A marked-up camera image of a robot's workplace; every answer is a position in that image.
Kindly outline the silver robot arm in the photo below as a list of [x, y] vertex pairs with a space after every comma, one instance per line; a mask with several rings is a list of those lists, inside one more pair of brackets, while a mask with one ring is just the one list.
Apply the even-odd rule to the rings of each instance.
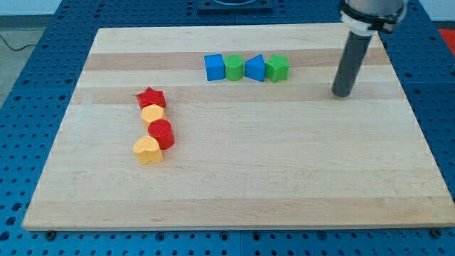
[[341, 21], [358, 36], [391, 34], [404, 20], [408, 0], [341, 0]]

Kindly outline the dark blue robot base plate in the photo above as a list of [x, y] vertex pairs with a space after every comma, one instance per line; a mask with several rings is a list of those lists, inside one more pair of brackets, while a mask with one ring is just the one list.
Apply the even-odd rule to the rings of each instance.
[[200, 13], [212, 11], [271, 11], [273, 0], [197, 0]]

